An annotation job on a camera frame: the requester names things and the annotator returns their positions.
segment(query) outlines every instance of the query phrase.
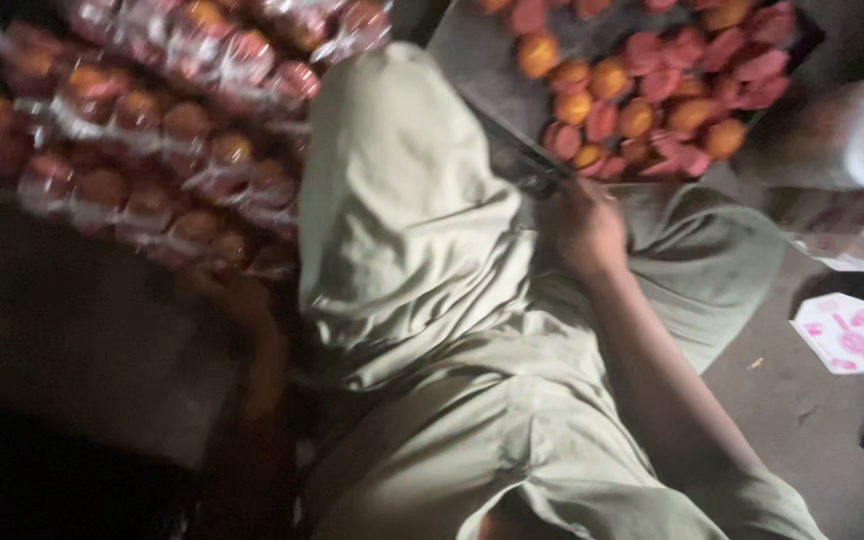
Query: tray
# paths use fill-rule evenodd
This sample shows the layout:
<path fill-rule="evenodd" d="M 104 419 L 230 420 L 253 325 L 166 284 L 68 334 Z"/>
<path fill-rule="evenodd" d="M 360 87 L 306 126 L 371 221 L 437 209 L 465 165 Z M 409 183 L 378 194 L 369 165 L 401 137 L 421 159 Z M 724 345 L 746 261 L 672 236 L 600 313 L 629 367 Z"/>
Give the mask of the tray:
<path fill-rule="evenodd" d="M 796 12 L 798 29 L 788 49 L 789 73 L 826 37 L 807 13 L 798 7 Z M 578 20 L 570 6 L 550 9 L 546 27 L 558 37 L 562 59 L 595 61 L 614 54 L 636 31 L 661 32 L 692 21 L 693 15 L 694 11 L 682 4 L 661 15 L 648 15 L 642 10 L 642 0 L 612 0 L 611 7 L 587 21 Z M 484 127 L 493 145 L 497 174 L 538 193 L 554 191 L 558 181 L 569 178 L 571 167 L 552 157 L 539 143 L 552 117 L 551 97 L 543 80 L 526 79 L 519 72 L 515 40 L 505 29 L 505 10 L 484 15 L 477 0 L 453 0 L 427 49 L 476 116 L 486 118 Z M 766 113 L 737 111 L 735 116 L 752 129 Z M 511 162 L 509 154 L 514 149 L 522 154 Z M 616 186 L 636 184 L 627 178 Z"/>

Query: concrete floor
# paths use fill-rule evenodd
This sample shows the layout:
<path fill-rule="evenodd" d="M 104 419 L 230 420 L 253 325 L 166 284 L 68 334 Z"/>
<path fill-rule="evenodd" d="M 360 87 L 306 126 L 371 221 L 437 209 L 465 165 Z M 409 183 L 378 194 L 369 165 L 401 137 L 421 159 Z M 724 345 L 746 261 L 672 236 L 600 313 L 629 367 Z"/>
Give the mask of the concrete floor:
<path fill-rule="evenodd" d="M 798 3 L 829 32 L 799 85 L 863 76 L 864 1 Z M 705 377 L 828 537 L 864 539 L 864 375 L 830 374 L 786 322 L 793 292 L 819 270 L 790 249 L 768 299 Z M 195 465 L 236 367 L 228 328 L 176 305 L 167 281 L 119 248 L 0 204 L 0 401 Z"/>

